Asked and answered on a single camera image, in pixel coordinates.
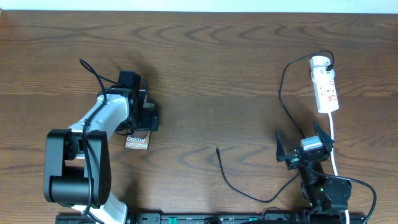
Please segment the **bronze Galaxy smartphone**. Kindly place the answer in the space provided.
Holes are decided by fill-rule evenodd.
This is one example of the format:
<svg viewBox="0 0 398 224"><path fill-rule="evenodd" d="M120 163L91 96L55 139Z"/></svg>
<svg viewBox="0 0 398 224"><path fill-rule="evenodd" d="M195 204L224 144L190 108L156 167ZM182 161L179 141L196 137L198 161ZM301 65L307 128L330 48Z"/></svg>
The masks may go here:
<svg viewBox="0 0 398 224"><path fill-rule="evenodd" d="M150 143L150 131L136 131L126 136L125 149L147 151Z"/></svg>

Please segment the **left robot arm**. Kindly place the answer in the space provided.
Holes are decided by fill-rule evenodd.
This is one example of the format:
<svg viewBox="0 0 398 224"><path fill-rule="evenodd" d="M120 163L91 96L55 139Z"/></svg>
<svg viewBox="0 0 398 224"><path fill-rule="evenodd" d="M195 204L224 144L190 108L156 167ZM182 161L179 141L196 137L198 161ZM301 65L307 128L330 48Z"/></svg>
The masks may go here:
<svg viewBox="0 0 398 224"><path fill-rule="evenodd" d="M96 103L67 129L46 138L44 197L79 211L58 215L56 223L134 223L128 205L111 191L108 141L117 132L156 132L159 115L147 103L147 82L135 72L121 71L111 87L102 87Z"/></svg>

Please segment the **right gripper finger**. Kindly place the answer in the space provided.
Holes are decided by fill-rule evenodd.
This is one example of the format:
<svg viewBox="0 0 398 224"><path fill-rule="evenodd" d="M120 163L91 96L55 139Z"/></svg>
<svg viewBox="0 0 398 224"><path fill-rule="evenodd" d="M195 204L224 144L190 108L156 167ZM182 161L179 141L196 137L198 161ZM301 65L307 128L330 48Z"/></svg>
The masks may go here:
<svg viewBox="0 0 398 224"><path fill-rule="evenodd" d="M285 158L285 151L284 151L284 147L282 144L282 141L280 139L280 135L279 133L276 131L275 132L275 138L276 138L276 158L277 159L284 159Z"/></svg>
<svg viewBox="0 0 398 224"><path fill-rule="evenodd" d="M332 140L332 138L329 135L327 135L327 133L324 132L324 130L322 130L322 128L316 121L313 122L313 127L315 130L315 133L320 138L323 146L325 148L332 148L334 145L334 140Z"/></svg>

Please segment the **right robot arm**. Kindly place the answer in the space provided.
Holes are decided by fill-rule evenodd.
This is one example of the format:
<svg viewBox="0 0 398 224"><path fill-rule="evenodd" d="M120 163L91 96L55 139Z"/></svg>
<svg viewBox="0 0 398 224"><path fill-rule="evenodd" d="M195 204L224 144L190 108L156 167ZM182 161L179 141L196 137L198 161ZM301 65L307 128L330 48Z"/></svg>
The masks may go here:
<svg viewBox="0 0 398 224"><path fill-rule="evenodd" d="M279 133L276 133L276 159L284 162L288 170L298 170L301 188L310 207L302 212L305 222L325 219L326 222L349 223L348 200L351 196L350 181L324 173L322 162L332 154L334 140L317 122L313 123L315 135L302 139L300 147L290 154L284 151Z"/></svg>

